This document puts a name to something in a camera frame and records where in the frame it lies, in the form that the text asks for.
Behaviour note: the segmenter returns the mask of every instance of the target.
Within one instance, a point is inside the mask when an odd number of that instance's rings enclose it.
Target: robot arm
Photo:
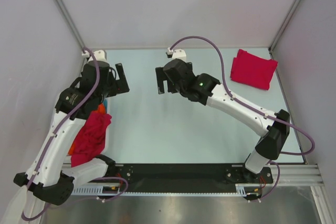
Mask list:
[[[177,49],[168,57],[172,60],[163,68],[155,70],[159,94],[164,93],[163,81],[166,80],[168,92],[179,92],[192,102],[199,102],[219,109],[243,122],[258,134],[260,140],[244,163],[247,173],[250,173],[251,176],[258,175],[270,160],[278,158],[289,134],[289,127],[265,118],[230,98],[223,84],[216,78],[206,73],[195,76],[192,64],[186,62],[184,50]],[[233,92],[231,94],[257,110],[262,110],[266,114],[275,115],[277,118],[289,122],[289,114],[284,110],[275,113],[261,108]]]
[[[113,160],[99,155],[80,166],[61,170],[73,140],[84,126],[90,113],[96,110],[105,98],[129,91],[122,64],[119,63],[115,66],[119,75],[117,80],[116,71],[106,62],[104,51],[95,51],[94,55],[100,73],[99,83],[94,93],[69,119],[64,121],[57,135],[54,135],[56,125],[83,100],[96,81],[95,64],[90,58],[83,67],[81,77],[77,78],[69,88],[60,94],[48,136],[35,161],[27,172],[19,173],[14,178],[14,183],[23,186],[27,185],[28,181],[34,176],[29,190],[37,198],[54,205],[63,204],[74,188],[106,174],[109,175],[115,169]],[[54,139],[47,148],[47,152],[43,154],[51,136]],[[41,156],[44,156],[44,158],[39,171],[36,172],[35,167]]]

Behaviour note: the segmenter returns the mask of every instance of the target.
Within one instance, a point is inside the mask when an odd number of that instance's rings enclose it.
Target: purple cable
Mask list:
[[[105,180],[105,179],[118,179],[118,180],[121,180],[121,181],[125,182],[125,184],[126,184],[126,187],[125,187],[125,189],[122,192],[118,193],[117,195],[115,195],[114,197],[112,197],[110,199],[106,199],[105,202],[109,202],[109,201],[112,201],[112,200],[115,200],[115,199],[119,198],[128,189],[128,182],[127,182],[127,180],[124,179],[124,178],[121,178],[121,177],[104,177],[104,178],[96,178],[95,180]],[[81,202],[81,201],[84,201],[84,200],[87,200],[87,199],[97,199],[97,198],[96,197],[86,197],[86,198],[75,200],[75,201],[70,202],[68,204],[65,203],[65,204],[63,204],[61,206],[58,206],[58,207],[51,207],[51,209],[58,209],[60,207],[69,207],[69,206],[72,206],[72,205],[74,205],[74,204],[76,204],[78,202]]]
[[[270,193],[277,187],[277,185],[279,183],[279,180],[280,180],[280,166],[279,166],[279,164],[276,163],[276,162],[274,162],[274,161],[270,161],[268,163],[277,166],[277,168],[278,168],[278,176],[277,176],[277,179],[275,180],[275,183],[274,183],[272,189],[270,191],[268,191],[265,195],[261,196],[259,199],[266,198],[268,195],[270,195]]]
[[[93,62],[94,62],[94,66],[96,68],[96,82],[95,84],[93,85],[92,89],[89,91],[89,93],[83,98],[83,100],[81,100],[80,103],[77,104],[76,107],[73,108],[73,110],[71,110],[60,122],[59,124],[56,126],[56,128],[54,129],[54,131],[52,132],[53,133],[53,136],[51,136],[45,147],[43,148],[43,151],[41,153],[41,156],[36,164],[36,167],[34,169],[34,171],[37,173],[38,170],[40,169],[41,167],[41,163],[43,161],[43,158],[45,157],[48,149],[49,149],[49,146],[51,145],[51,142],[52,140],[54,139],[54,136],[57,134],[58,130],[61,128],[61,126],[65,123],[66,120],[68,120],[89,98],[90,96],[93,94],[93,92],[96,90],[96,87],[98,86],[98,83],[99,83],[99,79],[100,79],[100,72],[99,72],[99,66],[98,66],[98,62],[95,58],[95,55],[93,54],[93,52],[86,48],[86,47],[83,47],[82,49],[83,52],[87,51],[89,52],[90,56],[93,58]],[[28,181],[28,184],[27,184],[27,189],[30,188],[31,184],[33,183],[34,179],[35,179],[36,175],[32,175],[30,180]],[[48,207],[50,206],[50,204],[46,204],[46,206],[44,207],[44,209],[42,210],[42,212],[40,212],[37,216],[34,216],[32,218],[28,218],[25,216],[24,212],[22,212],[22,219],[25,220],[25,221],[33,221],[33,220],[36,220],[37,218],[39,218],[47,209]]]
[[[231,92],[230,92],[230,90],[229,90],[229,88],[228,88],[228,86],[227,86],[227,84],[226,84],[226,81],[225,81],[225,75],[224,75],[224,61],[223,61],[222,53],[220,52],[219,48],[218,48],[212,41],[208,40],[207,38],[204,38],[204,37],[201,37],[201,36],[188,36],[188,37],[184,37],[184,38],[182,38],[182,39],[179,39],[177,42],[175,42],[175,43],[170,47],[170,50],[173,50],[173,48],[174,48],[177,44],[179,44],[180,42],[182,42],[182,41],[184,41],[184,40],[186,40],[186,39],[201,39],[201,40],[204,40],[204,41],[208,42],[210,45],[212,45],[212,46],[215,48],[215,50],[217,51],[217,53],[218,53],[218,55],[219,55],[219,59],[221,60],[221,61],[220,61],[220,62],[221,62],[220,65],[221,65],[221,67],[222,67],[222,80],[223,80],[223,86],[224,86],[224,89],[225,89],[225,91],[228,93],[228,95],[230,96],[230,98],[232,98],[233,95],[231,94]],[[252,111],[254,111],[254,112],[256,112],[256,113],[258,113],[259,115],[262,115],[263,117],[265,117],[265,114],[264,114],[263,112],[261,112],[261,111],[255,109],[255,108],[253,108],[252,106],[250,106],[250,105],[248,105],[248,104],[242,102],[241,100],[239,100],[239,99],[237,99],[237,98],[233,98],[233,100],[235,100],[236,102],[238,102],[240,105],[242,105],[242,106],[244,106],[244,107],[246,107],[246,108],[248,108],[248,109],[250,109],[250,110],[252,110]],[[299,128],[299,127],[297,127],[297,126],[295,126],[295,125],[293,125],[293,124],[291,124],[291,123],[288,123],[288,122],[283,121],[283,120],[281,120],[281,119],[275,118],[275,117],[273,117],[273,116],[268,115],[267,118],[269,118],[269,119],[271,119],[271,120],[274,120],[274,121],[276,121],[276,122],[285,124],[285,125],[287,125],[287,126],[289,126],[289,127],[292,127],[293,129],[295,129],[295,130],[301,132],[303,135],[305,135],[305,136],[309,139],[309,141],[311,142],[311,148],[310,148],[308,151],[306,151],[306,152],[302,152],[302,153],[280,152],[281,154],[294,155],[294,156],[302,156],[302,155],[310,154],[310,153],[312,153],[312,152],[314,151],[314,149],[315,149],[315,141],[314,141],[314,139],[313,139],[307,132],[305,132],[305,131],[302,130],[301,128]]]

